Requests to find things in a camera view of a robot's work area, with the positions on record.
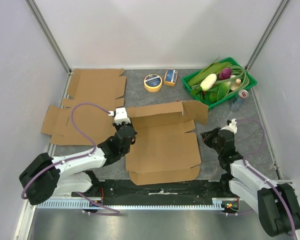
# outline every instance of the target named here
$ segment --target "cardboard box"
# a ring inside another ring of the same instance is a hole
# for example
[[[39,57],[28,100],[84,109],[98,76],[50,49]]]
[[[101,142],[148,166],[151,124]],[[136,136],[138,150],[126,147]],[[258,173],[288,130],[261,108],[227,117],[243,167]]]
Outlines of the cardboard box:
[[[125,168],[136,185],[194,180],[201,163],[195,121],[206,125],[208,106],[179,101],[127,109],[135,144],[125,156]]]
[[[49,106],[41,132],[51,135],[56,145],[90,146],[69,120],[77,104],[90,102],[113,111],[124,105],[126,77],[123,69],[75,69],[62,106]],[[199,101],[178,101],[127,109],[136,142],[126,158],[126,170],[136,185],[194,180],[201,163],[195,122],[205,125],[208,106]],[[113,118],[89,105],[77,108],[74,120],[96,144],[113,136]]]
[[[75,69],[67,93],[72,99],[64,98],[59,108],[53,105],[45,115],[41,132],[51,135],[50,143],[56,145],[92,145],[69,120],[71,108],[89,102],[112,111],[124,106],[126,79],[121,76],[124,69]],[[113,136],[116,129],[112,117],[91,105],[78,107],[73,115],[76,125],[87,133],[96,144]]]

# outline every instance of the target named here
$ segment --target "blue label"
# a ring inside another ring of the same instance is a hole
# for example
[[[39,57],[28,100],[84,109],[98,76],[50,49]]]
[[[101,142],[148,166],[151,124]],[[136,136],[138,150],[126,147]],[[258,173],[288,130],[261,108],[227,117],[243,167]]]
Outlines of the blue label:
[[[176,82],[176,75],[177,75],[177,70],[168,69],[166,71],[165,81],[175,83]]]
[[[158,75],[149,75],[145,79],[145,84],[147,84],[149,87],[156,87],[160,85],[161,79]]]

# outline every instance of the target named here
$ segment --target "white wall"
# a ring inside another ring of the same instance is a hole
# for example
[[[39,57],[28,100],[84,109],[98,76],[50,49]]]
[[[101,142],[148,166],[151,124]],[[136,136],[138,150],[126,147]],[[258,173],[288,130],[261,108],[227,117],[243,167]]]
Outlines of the white wall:
[[[0,240],[12,239],[20,173],[45,150],[41,126],[59,104],[66,72],[23,0],[0,1]]]
[[[245,65],[280,0],[36,0],[71,68]]]
[[[300,202],[300,0],[290,2],[250,72],[280,172]]]

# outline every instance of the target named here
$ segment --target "cable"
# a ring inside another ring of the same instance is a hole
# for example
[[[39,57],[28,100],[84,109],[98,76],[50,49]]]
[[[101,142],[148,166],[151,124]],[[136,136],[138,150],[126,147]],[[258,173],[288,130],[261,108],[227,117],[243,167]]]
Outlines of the cable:
[[[28,197],[27,197],[27,195],[26,195],[26,192],[27,192],[27,190],[29,189],[29,187],[31,186],[31,184],[33,184],[34,181],[35,181],[36,179],[38,179],[43,173],[45,173],[45,172],[48,171],[49,169],[51,169],[51,168],[53,168],[53,167],[55,167],[55,166],[57,166],[57,165],[60,165],[60,164],[69,162],[69,161],[71,161],[71,160],[76,160],[76,159],[80,159],[80,158],[83,158],[83,157],[87,157],[87,156],[93,154],[93,153],[97,150],[97,145],[96,145],[95,141],[94,141],[91,137],[89,137],[88,135],[86,135],[84,132],[82,132],[82,131],[78,128],[78,126],[76,125],[75,120],[74,120],[74,113],[75,113],[75,110],[76,110],[78,107],[83,106],[83,105],[94,106],[94,107],[99,108],[100,110],[104,111],[104,112],[107,113],[107,114],[110,114],[110,112],[107,111],[106,109],[104,109],[103,107],[101,107],[101,106],[99,106],[99,105],[97,105],[97,104],[94,104],[94,103],[92,103],[92,102],[82,102],[82,103],[79,103],[78,105],[76,105],[76,106],[72,109],[72,111],[71,111],[71,113],[70,113],[70,120],[71,120],[71,122],[72,122],[74,128],[75,128],[82,136],[84,136],[86,139],[88,139],[88,140],[92,143],[93,149],[91,150],[90,153],[82,154],[82,155],[79,155],[79,156],[73,156],[73,157],[69,157],[69,158],[64,159],[64,160],[57,161],[57,162],[55,162],[55,163],[53,163],[53,164],[51,164],[51,165],[45,167],[45,168],[42,169],[41,171],[39,171],[39,172],[38,172],[38,173],[37,173],[37,174],[36,174],[36,175],[35,175],[35,176],[34,176],[34,177],[33,177],[26,185],[25,185],[25,187],[24,187],[24,189],[23,189],[23,191],[22,191],[22,193],[21,193],[21,198],[22,198],[22,199],[24,199],[24,200],[28,199]],[[114,215],[119,215],[119,214],[120,214],[120,211],[118,211],[118,210],[116,210],[116,209],[112,209],[112,208],[103,206],[103,205],[101,205],[101,204],[99,204],[99,203],[95,203],[94,201],[88,199],[86,196],[84,196],[84,195],[83,195],[82,193],[80,193],[80,192],[76,192],[76,193],[77,193],[78,195],[82,196],[83,198],[85,198],[86,200],[88,200],[89,202],[92,202],[93,204],[95,204],[96,206],[98,206],[98,207],[100,207],[100,208],[104,208],[104,209],[106,209],[106,210],[110,210],[110,211],[115,212],[115,213],[95,213],[96,215],[114,216]]]
[[[262,175],[260,175],[257,171],[255,171],[253,168],[251,168],[250,166],[247,165],[247,157],[258,153],[264,145],[264,142],[265,142],[265,139],[266,139],[265,128],[264,128],[264,126],[262,126],[262,124],[260,122],[258,122],[256,120],[253,120],[253,119],[241,119],[241,120],[237,120],[237,122],[238,123],[240,123],[240,122],[254,122],[254,123],[258,124],[261,127],[262,142],[261,142],[259,148],[256,151],[253,151],[253,152],[251,152],[251,153],[249,153],[249,154],[247,154],[246,156],[243,157],[243,164],[247,169],[249,169],[252,173],[254,173],[254,175],[256,175],[262,181],[267,183],[272,188],[272,190],[275,192],[275,194],[278,196],[278,198],[280,199],[280,201],[281,201],[281,203],[284,207],[284,210],[286,211],[286,214],[289,218],[289,222],[290,222],[290,225],[291,225],[291,237],[294,238],[296,236],[296,227],[295,227],[294,219],[291,215],[289,207],[288,207],[287,203],[285,202],[284,198],[281,196],[280,192],[275,188],[275,186],[271,182],[269,182],[266,178],[264,178]]]

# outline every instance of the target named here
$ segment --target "green plastic crate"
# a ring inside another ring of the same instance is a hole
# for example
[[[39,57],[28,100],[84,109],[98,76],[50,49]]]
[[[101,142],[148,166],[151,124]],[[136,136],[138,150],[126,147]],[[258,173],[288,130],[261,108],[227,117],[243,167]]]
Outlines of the green plastic crate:
[[[230,62],[232,65],[240,66],[240,65],[239,65],[232,57],[227,57],[227,58],[225,58],[225,59],[223,59],[223,60],[220,61],[220,63],[223,63],[223,62]],[[194,73],[192,73],[192,74],[190,74],[190,75],[185,76],[185,77],[182,78],[183,86],[184,86],[185,90],[186,90],[189,94],[190,94],[190,92],[191,92],[191,87],[188,85],[188,82],[189,82],[190,79],[192,79],[195,75],[197,75],[200,71],[201,71],[201,70],[196,71],[196,72],[194,72]],[[245,89],[245,90],[248,90],[248,89],[252,88],[253,86],[257,85],[257,81],[256,81],[249,73],[247,73],[246,75],[247,75],[247,77],[249,78],[249,85],[246,86],[244,89]],[[209,102],[209,101],[207,101],[207,100],[205,100],[205,99],[203,99],[203,101],[201,101],[200,98],[199,98],[197,95],[192,96],[192,97],[193,97],[193,99],[198,100],[199,102],[202,102],[202,103],[204,103],[205,105],[208,105],[208,106],[209,106],[209,109],[212,109],[212,108],[214,108],[215,106],[218,106],[219,104],[222,104],[223,102],[225,102],[225,101],[227,101],[227,100],[233,98],[234,96],[236,96],[236,94],[238,94],[238,93],[237,93],[237,92],[234,92],[233,94],[230,94],[229,96],[224,97],[223,99],[221,99],[221,100],[219,100],[219,101],[216,101],[216,102],[214,102],[214,103],[211,103],[211,102]]]

